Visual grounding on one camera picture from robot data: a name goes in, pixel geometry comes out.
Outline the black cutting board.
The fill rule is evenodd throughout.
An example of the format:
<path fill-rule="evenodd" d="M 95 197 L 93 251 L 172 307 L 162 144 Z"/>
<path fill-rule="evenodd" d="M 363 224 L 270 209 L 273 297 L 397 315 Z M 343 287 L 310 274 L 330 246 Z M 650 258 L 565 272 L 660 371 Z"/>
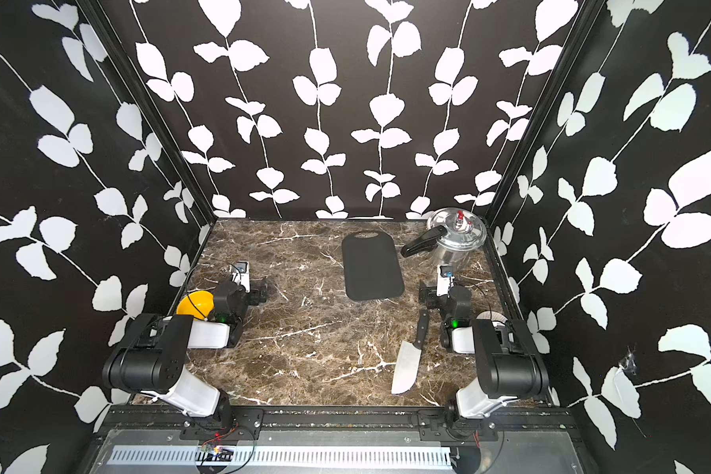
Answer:
<path fill-rule="evenodd" d="M 363 230 L 342 242 L 346 294 L 353 301 L 399 297 L 405 291 L 395 244 L 390 235 Z"/>

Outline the black handled cleaver knife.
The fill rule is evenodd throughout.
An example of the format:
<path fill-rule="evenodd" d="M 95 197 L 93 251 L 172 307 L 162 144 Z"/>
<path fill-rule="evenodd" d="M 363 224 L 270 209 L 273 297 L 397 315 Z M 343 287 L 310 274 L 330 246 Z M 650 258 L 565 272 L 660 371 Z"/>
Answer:
<path fill-rule="evenodd" d="M 412 342 L 403 341 L 395 365 L 391 393 L 399 395 L 410 390 L 416 382 L 422 352 L 429 333 L 430 311 L 422 309 L 415 338 Z"/>

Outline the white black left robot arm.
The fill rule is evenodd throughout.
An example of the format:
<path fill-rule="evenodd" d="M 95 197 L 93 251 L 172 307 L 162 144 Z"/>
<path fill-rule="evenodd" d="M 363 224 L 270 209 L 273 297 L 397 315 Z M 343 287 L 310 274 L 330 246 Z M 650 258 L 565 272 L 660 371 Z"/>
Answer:
<path fill-rule="evenodd" d="M 194 420 L 213 419 L 225 431 L 233 428 L 228 396 L 187 369 L 188 351 L 236 348 L 249 308 L 268 295 L 266 278 L 247 286 L 228 278 L 210 292 L 188 293 L 174 314 L 138 315 L 104 364 L 104 383 L 155 397 Z"/>

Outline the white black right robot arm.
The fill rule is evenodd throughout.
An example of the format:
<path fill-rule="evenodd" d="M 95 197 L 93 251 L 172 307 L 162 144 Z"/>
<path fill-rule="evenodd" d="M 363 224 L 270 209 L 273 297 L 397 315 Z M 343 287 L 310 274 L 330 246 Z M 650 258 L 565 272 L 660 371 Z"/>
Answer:
<path fill-rule="evenodd" d="M 456 391 L 446 426 L 482 420 L 508 404 L 547 395 L 549 376 L 527 324 L 495 311 L 476 313 L 465 286 L 419 284 L 419 301 L 440 315 L 438 342 L 449 353 L 474 357 L 475 377 Z"/>

